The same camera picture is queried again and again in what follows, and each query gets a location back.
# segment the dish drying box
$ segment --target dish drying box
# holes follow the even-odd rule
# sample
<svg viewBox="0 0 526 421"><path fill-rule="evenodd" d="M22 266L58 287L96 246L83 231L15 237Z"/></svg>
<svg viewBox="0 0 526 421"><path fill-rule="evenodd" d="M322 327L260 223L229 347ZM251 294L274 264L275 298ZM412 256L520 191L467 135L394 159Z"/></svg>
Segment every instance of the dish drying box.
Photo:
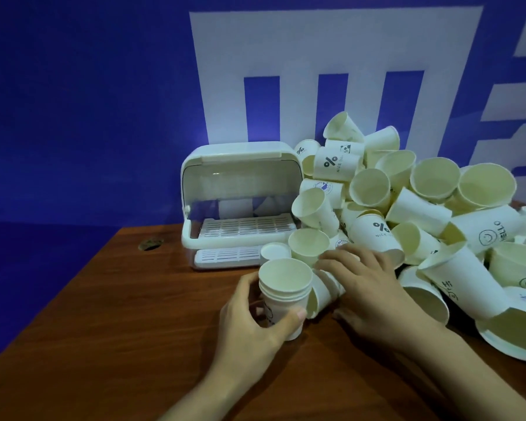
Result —
<svg viewBox="0 0 526 421"><path fill-rule="evenodd" d="M259 265L263 245L287 242L296 230L290 205L302 179L297 155L280 141L191 152L181 166L181 242L191 267Z"/></svg>

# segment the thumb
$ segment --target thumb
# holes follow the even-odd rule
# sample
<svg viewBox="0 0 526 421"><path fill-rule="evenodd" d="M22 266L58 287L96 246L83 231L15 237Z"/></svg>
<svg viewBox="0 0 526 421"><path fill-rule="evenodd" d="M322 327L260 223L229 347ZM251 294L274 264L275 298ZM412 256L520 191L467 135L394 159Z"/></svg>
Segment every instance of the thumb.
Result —
<svg viewBox="0 0 526 421"><path fill-rule="evenodd" d="M333 312L333 319L343 320L358 334L363 334L365 330L365 322L355 314L354 311L345 307L339 308Z"/></svg>
<svg viewBox="0 0 526 421"><path fill-rule="evenodd" d="M288 336L295 333L306 318L306 309L291 309L276 325L270 329L277 339L286 341Z"/></svg>

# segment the blue wall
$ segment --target blue wall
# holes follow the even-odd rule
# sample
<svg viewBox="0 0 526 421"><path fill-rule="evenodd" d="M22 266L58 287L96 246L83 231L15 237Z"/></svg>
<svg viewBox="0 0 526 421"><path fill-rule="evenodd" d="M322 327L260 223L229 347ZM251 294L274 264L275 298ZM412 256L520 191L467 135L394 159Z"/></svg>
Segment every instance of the blue wall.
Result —
<svg viewBox="0 0 526 421"><path fill-rule="evenodd" d="M181 162L209 143L190 12L422 6L483 6L439 150L466 165L526 123L481 121L526 82L526 0L0 0L0 351L120 227L182 220ZM406 141L423 71L386 72L378 127ZM249 140L281 138L267 75L245 76ZM318 139L346 91L320 74Z"/></svg>

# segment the brown table surface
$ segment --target brown table surface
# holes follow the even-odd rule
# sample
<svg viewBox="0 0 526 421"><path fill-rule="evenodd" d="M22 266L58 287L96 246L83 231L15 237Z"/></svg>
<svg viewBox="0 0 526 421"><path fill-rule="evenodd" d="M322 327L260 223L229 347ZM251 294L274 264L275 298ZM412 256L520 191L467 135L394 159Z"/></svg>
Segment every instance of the brown table surface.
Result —
<svg viewBox="0 0 526 421"><path fill-rule="evenodd" d="M0 420L155 420L193 387L210 365L219 309L253 269L194 272L180 233L127 228L105 245L0 355ZM138 250L151 236L164 245ZM464 336L526 397L526 363ZM281 349L229 418L452 419L424 380L326 313Z"/></svg>

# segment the person's right hand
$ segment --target person's right hand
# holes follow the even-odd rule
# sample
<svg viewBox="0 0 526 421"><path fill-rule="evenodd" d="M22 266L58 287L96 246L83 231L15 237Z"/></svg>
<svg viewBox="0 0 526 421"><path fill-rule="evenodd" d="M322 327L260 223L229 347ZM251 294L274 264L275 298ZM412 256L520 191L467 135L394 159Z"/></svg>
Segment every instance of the person's right hand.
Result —
<svg viewBox="0 0 526 421"><path fill-rule="evenodd" d="M385 254L345 244L320 255L315 268L331 273L345 287L355 310L340 308L334 317L366 339L409 354L445 330L401 287Z"/></svg>

